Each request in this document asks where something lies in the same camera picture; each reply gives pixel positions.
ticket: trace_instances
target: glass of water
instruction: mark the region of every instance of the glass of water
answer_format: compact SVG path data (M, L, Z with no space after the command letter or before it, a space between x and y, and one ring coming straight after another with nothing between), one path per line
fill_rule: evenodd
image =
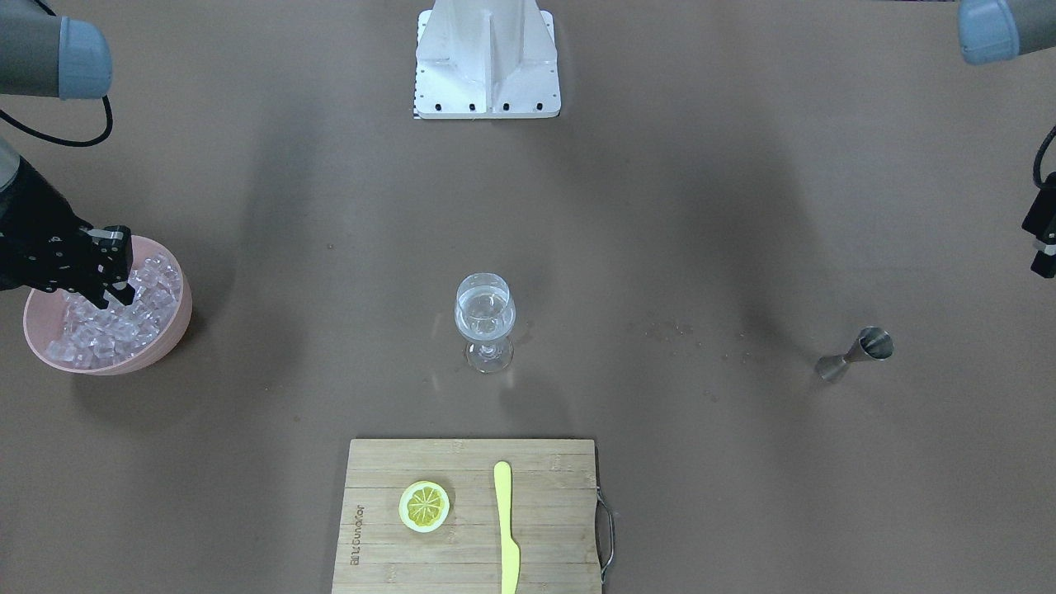
M503 277L476 273L466 277L455 294L455 326L469 341L466 360L480 373L506 369L513 358L513 330L516 310L510 287Z

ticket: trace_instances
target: metal handle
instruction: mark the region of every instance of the metal handle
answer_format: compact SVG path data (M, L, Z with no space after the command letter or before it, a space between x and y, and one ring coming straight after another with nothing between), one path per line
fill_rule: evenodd
M608 569L616 561L616 521L612 519L612 511L609 509L608 502L605 501L605 497L601 494L601 487L597 488L598 504L605 511L605 516L608 518L608 559L601 565L601 583L604 586L608 577Z

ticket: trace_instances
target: clear liquid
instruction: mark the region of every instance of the clear liquid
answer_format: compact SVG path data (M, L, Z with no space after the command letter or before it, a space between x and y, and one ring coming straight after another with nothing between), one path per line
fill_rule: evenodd
M509 334L515 315L508 292L494 286L474 286L458 296L455 324L467 339L487 342Z

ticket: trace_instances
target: metal jigger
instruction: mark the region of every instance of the metal jigger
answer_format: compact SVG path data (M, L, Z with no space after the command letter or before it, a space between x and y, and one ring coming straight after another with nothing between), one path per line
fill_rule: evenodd
M847 373L847 366L864 360L884 360L894 354L891 335L882 328L863 328L851 350L843 355L832 355L817 359L814 371L826 382L838 382Z

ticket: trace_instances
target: wooden cutting board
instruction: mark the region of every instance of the wooden cutting board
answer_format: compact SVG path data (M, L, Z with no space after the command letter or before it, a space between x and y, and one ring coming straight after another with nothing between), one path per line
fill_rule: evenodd
M513 470L517 594L600 594L591 440L353 440L333 594L498 594L499 460ZM400 495L416 481L451 500L432 533L399 519Z

